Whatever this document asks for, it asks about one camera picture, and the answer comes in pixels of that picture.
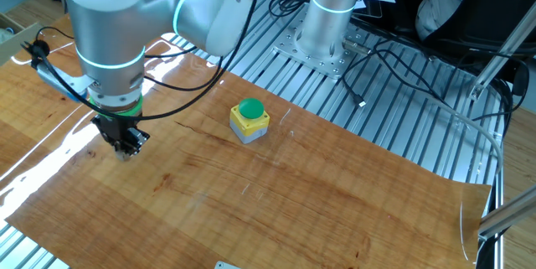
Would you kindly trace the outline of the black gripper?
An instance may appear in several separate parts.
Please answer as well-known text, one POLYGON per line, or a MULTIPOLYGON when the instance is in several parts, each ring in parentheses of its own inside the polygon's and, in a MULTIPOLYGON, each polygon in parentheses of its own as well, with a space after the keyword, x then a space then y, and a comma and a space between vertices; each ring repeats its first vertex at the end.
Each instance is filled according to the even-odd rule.
POLYGON ((131 158, 139 153, 142 145, 150 138, 150 135, 137 128, 137 122, 111 118, 104 115, 96 115, 91 122, 97 127, 103 139, 109 143, 118 158, 131 158), (113 137, 125 137, 126 142, 116 140, 113 137))

